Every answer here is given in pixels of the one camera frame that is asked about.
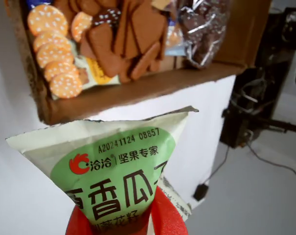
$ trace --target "qiaqia logo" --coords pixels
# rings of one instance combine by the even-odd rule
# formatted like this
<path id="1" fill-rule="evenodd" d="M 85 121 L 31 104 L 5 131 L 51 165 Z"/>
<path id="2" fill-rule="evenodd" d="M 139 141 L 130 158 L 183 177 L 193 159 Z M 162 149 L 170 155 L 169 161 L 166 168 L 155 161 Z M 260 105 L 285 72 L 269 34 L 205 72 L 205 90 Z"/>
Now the qiaqia logo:
<path id="1" fill-rule="evenodd" d="M 90 169 L 90 167 L 86 167 L 86 168 L 80 168 L 79 164 L 81 162 L 85 162 L 86 165 L 88 165 L 89 163 L 89 158 L 88 158 L 88 154 L 77 154 L 74 159 L 71 159 L 69 161 L 69 168 L 70 170 L 76 174 L 76 175 L 83 175 L 85 173 L 87 173 Z"/>
<path id="2" fill-rule="evenodd" d="M 70 170 L 76 174 L 76 175 L 83 175 L 86 174 L 89 170 L 90 171 L 97 171 L 100 169 L 108 168 L 112 166 L 112 159 L 105 158 L 105 159 L 99 159 L 95 161 L 90 161 L 88 158 L 88 154 L 77 154 L 74 159 L 70 159 L 69 161 L 69 168 Z M 80 164 L 81 162 L 84 162 L 86 164 L 85 168 L 81 168 L 83 164 Z"/>

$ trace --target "sunflower seed bag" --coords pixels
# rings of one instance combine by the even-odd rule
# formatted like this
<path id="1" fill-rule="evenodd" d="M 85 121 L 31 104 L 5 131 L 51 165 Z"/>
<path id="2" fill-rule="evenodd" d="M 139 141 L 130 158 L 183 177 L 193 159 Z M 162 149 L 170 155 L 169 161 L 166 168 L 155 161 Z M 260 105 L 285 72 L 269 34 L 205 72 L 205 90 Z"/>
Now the sunflower seed bag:
<path id="1" fill-rule="evenodd" d="M 186 107 L 140 121 L 78 120 L 7 139 L 106 232 L 135 224 L 154 200 Z"/>

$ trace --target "red holder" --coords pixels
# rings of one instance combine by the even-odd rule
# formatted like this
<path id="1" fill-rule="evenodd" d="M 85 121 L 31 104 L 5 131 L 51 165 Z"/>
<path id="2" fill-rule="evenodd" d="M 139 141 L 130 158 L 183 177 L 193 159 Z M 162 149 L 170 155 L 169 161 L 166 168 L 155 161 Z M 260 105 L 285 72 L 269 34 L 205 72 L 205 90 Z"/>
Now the red holder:
<path id="1" fill-rule="evenodd" d="M 157 187 L 156 196 L 151 206 L 151 215 L 155 235 L 188 235 L 187 228 L 177 209 Z M 92 232 L 85 215 L 75 206 L 69 219 L 66 235 L 97 235 Z"/>

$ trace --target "snack package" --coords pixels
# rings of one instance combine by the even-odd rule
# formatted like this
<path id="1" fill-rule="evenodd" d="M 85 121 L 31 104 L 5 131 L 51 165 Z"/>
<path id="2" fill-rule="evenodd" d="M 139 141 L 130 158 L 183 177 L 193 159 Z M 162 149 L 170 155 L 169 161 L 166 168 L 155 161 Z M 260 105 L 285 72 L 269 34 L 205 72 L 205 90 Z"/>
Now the snack package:
<path id="1" fill-rule="evenodd" d="M 185 45 L 180 25 L 170 20 L 168 24 L 166 56 L 185 56 Z"/>
<path id="2" fill-rule="evenodd" d="M 78 120 L 7 142 L 79 206 L 95 231 L 129 234 L 149 218 L 159 177 L 190 111 L 197 110 L 141 121 Z"/>
<path id="3" fill-rule="evenodd" d="M 230 0 L 182 0 L 178 21 L 185 42 L 186 57 L 202 69 L 213 60 L 223 42 Z"/>

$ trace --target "electrical cable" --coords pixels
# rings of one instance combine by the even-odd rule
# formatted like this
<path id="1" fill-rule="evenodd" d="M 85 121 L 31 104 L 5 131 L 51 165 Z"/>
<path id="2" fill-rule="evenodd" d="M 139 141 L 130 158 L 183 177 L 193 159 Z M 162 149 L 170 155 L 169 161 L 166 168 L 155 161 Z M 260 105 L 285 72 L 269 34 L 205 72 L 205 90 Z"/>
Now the electrical cable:
<path id="1" fill-rule="evenodd" d="M 229 153 L 229 146 L 227 146 L 226 154 L 224 157 L 224 160 L 219 164 L 219 166 L 211 173 L 211 175 L 203 182 L 205 184 L 207 181 L 209 181 L 218 171 L 219 169 L 226 163 Z"/>
<path id="2" fill-rule="evenodd" d="M 291 167 L 289 167 L 289 166 L 286 166 L 286 165 L 281 165 L 281 164 L 277 164 L 277 163 L 273 163 L 273 162 L 271 162 L 271 161 L 268 161 L 268 160 L 266 160 L 266 159 L 263 159 L 263 158 L 261 158 L 253 149 L 252 149 L 252 147 L 251 147 L 251 145 L 249 144 L 249 143 L 247 143 L 247 146 L 249 147 L 249 149 L 251 150 L 251 152 L 254 154 L 254 156 L 258 159 L 258 160 L 260 160 L 260 161 L 262 161 L 262 162 L 265 162 L 265 163 L 267 163 L 267 164 L 270 164 L 270 165 L 274 165 L 274 166 L 277 166 L 277 167 L 280 167 L 280 168 L 284 168 L 284 169 L 287 169 L 287 170 L 290 170 L 292 173 L 294 173 L 295 175 L 296 175 L 296 171 L 294 170 L 294 169 L 292 169 Z"/>

